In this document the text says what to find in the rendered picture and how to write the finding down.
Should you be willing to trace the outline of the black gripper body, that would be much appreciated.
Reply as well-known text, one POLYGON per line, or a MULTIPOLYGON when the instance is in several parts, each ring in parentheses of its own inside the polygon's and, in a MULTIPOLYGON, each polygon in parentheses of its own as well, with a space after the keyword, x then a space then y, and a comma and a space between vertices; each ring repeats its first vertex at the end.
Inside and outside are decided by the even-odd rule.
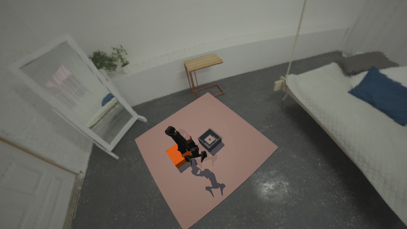
MULTIPOLYGON (((206 151, 202 151, 201 153, 204 153, 205 157, 207 157, 206 151)), ((201 155, 198 154, 198 153, 193 153, 192 156, 186 155, 186 156, 185 156, 185 160, 186 160, 186 162, 188 162, 187 157, 190 157, 190 158, 197 158, 197 157, 200 157, 200 156, 201 156, 201 155)))

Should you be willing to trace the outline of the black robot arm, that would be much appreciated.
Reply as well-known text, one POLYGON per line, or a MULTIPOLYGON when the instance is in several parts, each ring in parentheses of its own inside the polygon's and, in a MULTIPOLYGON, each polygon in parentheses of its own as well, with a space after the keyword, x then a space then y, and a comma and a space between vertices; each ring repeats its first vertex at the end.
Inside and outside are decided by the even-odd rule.
POLYGON ((178 151, 181 152, 181 154, 186 153, 187 151, 193 153, 198 153, 199 154, 199 148, 195 143, 192 141, 192 139, 186 140, 174 127, 169 126, 166 130, 165 133, 172 137, 174 141, 178 145, 178 151), (176 132, 175 132, 176 131, 176 132), (187 149, 187 151, 186 151, 187 149))

